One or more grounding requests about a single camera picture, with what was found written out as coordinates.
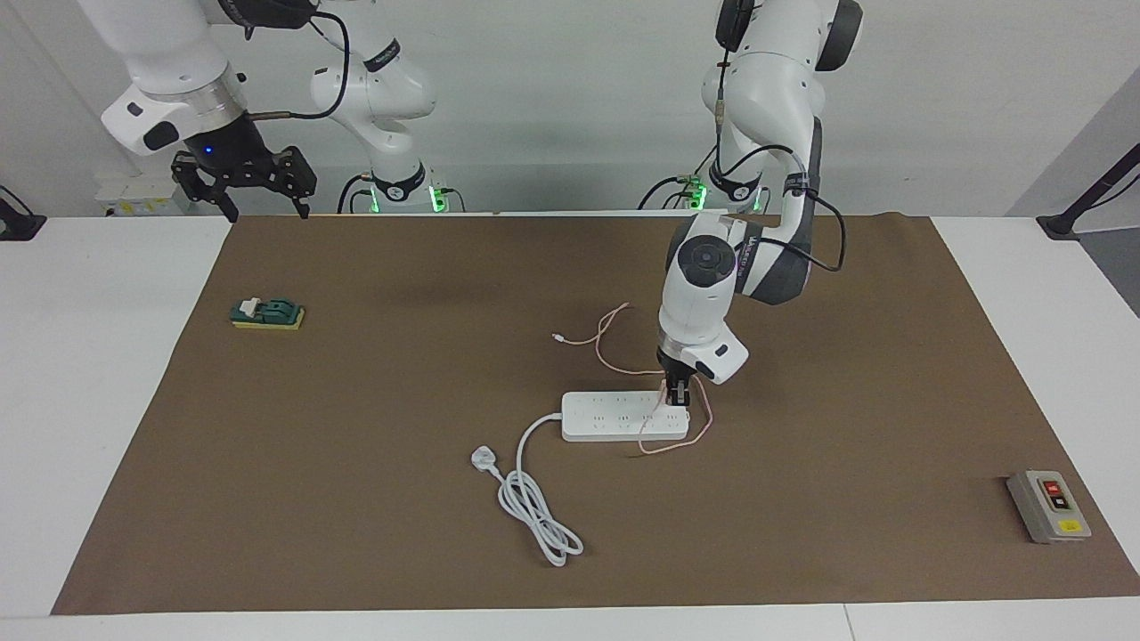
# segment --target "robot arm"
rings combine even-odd
[[[426,116],[435,108],[435,91],[427,74],[402,56],[381,6],[325,0],[321,9],[339,15],[349,25],[348,88],[332,117],[368,152],[369,180],[378,188],[383,209],[434,205],[434,172],[421,161],[412,135],[400,122]],[[340,33],[327,32],[326,40],[344,50]],[[340,73],[318,70],[310,86],[314,102],[332,104],[340,86]]]
[[[237,208],[228,187],[264,187],[286,195],[302,218],[317,177],[301,151],[266,148],[245,109],[229,62],[211,40],[196,0],[78,0],[103,40],[122,58],[131,87],[103,114],[123,146],[149,155],[184,141],[171,171],[192,201],[217,204],[230,221]],[[249,2],[226,0],[227,14]],[[259,8],[267,26],[300,29],[315,8],[278,0]],[[199,172],[213,178],[206,185]]]
[[[669,246],[658,315],[658,360],[666,372],[667,401],[689,404],[689,379],[730,379],[748,349],[724,318],[732,294],[780,305],[800,294],[811,263],[812,219],[820,188],[823,89],[817,71],[846,62],[862,24],[854,0],[725,0],[717,36],[738,51],[726,73],[723,106],[715,68],[705,83],[709,109],[723,114],[709,181],[731,202],[755,198],[764,155],[784,170],[783,209],[776,227],[701,212],[683,224]],[[762,151],[767,147],[777,149]],[[724,170],[722,163],[727,164]],[[748,182],[734,177],[756,177]],[[791,245],[799,252],[788,249]]]

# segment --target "power strip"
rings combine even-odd
[[[658,406],[659,395],[658,391],[569,391],[562,395],[562,438],[571,443],[685,438],[689,409]]]

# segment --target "brown mat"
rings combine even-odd
[[[243,218],[55,614],[1107,597],[1140,578],[928,220],[850,221],[849,267],[738,300],[752,352],[695,447],[530,440],[585,555],[547,566],[472,469],[562,392],[653,389],[677,219]],[[834,234],[821,220],[819,251]],[[300,332],[227,323],[250,295]],[[694,409],[694,422],[699,412]],[[1029,543],[1001,477],[1057,469],[1093,530]]]

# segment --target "white power cord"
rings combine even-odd
[[[503,510],[530,528],[530,533],[535,535],[535,541],[538,542],[546,560],[559,568],[567,565],[568,555],[581,554],[581,538],[578,538],[573,530],[554,520],[538,482],[535,481],[534,477],[522,471],[522,449],[527,446],[527,439],[530,438],[531,432],[539,425],[547,421],[561,420],[562,414],[547,414],[531,423],[527,431],[522,432],[522,437],[519,439],[519,449],[514,456],[514,470],[506,477],[495,465],[495,453],[491,452],[490,447],[480,446],[471,454],[471,464],[477,470],[489,472],[498,479],[498,498]]]

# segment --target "pink cable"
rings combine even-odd
[[[617,367],[614,365],[611,365],[610,362],[608,362],[602,356],[602,335],[605,334],[605,332],[610,328],[610,325],[613,324],[613,319],[617,318],[618,314],[621,310],[627,309],[628,307],[629,307],[629,302],[626,301],[626,302],[619,305],[618,307],[611,309],[610,311],[605,313],[601,318],[597,319],[597,333],[594,334],[593,336],[584,340],[584,341],[571,341],[571,340],[567,339],[565,336],[563,336],[562,334],[551,334],[551,335],[554,336],[554,340],[556,340],[556,341],[559,341],[561,343],[569,344],[569,346],[579,346],[580,347],[580,346],[586,346],[586,344],[594,343],[594,354],[597,355],[597,359],[600,362],[602,362],[602,365],[605,365],[606,367],[609,367],[610,370],[612,370],[612,371],[614,371],[614,372],[617,372],[619,374],[629,374],[630,376],[648,376],[648,375],[652,375],[652,374],[665,374],[663,370],[645,370],[645,371],[642,371],[642,372],[630,372],[629,370],[622,370],[621,367]],[[661,454],[662,452],[669,452],[670,449],[679,449],[682,447],[687,447],[690,445],[693,445],[693,444],[695,444],[697,441],[699,441],[705,436],[705,432],[709,431],[709,428],[712,427],[712,405],[709,403],[709,395],[705,390],[705,383],[702,383],[701,380],[697,379],[697,378],[694,378],[693,380],[697,381],[697,387],[701,391],[701,401],[705,405],[705,416],[707,416],[707,420],[705,422],[705,427],[701,428],[701,431],[698,432],[697,436],[693,437],[692,440],[687,440],[685,443],[675,443],[673,445],[667,445],[667,446],[660,447],[658,449],[645,449],[645,446],[642,444],[641,440],[638,440],[637,441],[637,449],[640,449],[643,455],[649,456],[649,455],[652,455],[652,454]],[[653,414],[657,413],[658,409],[661,408],[661,404],[662,403],[665,403],[665,381],[661,381],[660,396],[658,396],[657,405],[653,406],[653,411],[650,412],[650,416],[651,417],[652,417]],[[637,430],[638,436],[641,435],[642,431],[645,430],[645,425],[646,424],[649,424],[649,419],[645,419],[645,421],[642,422],[641,429]]]
[[[605,357],[602,356],[602,335],[605,334],[606,331],[609,331],[610,325],[613,324],[613,319],[617,318],[618,313],[628,307],[629,302],[624,302],[618,307],[611,309],[610,311],[605,313],[604,316],[597,319],[597,333],[584,341],[571,341],[562,336],[562,334],[552,334],[552,335],[554,336],[554,340],[570,346],[584,346],[594,343],[594,354],[597,355],[597,359],[602,362],[602,365],[605,365],[606,367],[613,370],[619,374],[629,374],[630,376],[650,376],[653,374],[665,374],[662,370],[645,370],[643,372],[632,372],[629,370],[622,370],[621,367],[611,364],[609,360],[605,359]]]
[[[712,427],[712,405],[709,404],[709,395],[708,392],[705,391],[705,383],[702,383],[701,380],[698,378],[693,378],[693,380],[697,381],[697,387],[698,389],[701,390],[701,401],[705,405],[705,415],[708,417],[708,420],[705,421],[705,427],[701,428],[701,431],[697,432],[697,436],[694,436],[692,440],[686,440],[685,443],[675,443],[673,445],[667,445],[665,447],[659,447],[657,449],[645,449],[645,446],[642,445],[641,440],[638,440],[637,449],[641,449],[641,453],[644,454],[645,456],[650,456],[652,454],[661,454],[662,452],[668,452],[670,449],[681,449],[682,447],[689,447],[690,445],[693,445],[698,440],[700,440],[701,437],[705,436],[705,432],[709,431],[709,428]],[[661,396],[657,399],[657,406],[653,407],[653,411],[650,412],[649,415],[652,416],[653,414],[656,414],[657,411],[661,407],[662,403],[665,403],[665,381],[661,381]],[[649,424],[649,419],[645,419],[645,421],[642,423],[641,430],[637,430],[637,433],[641,435],[642,430],[644,430],[645,425],[648,424]]]

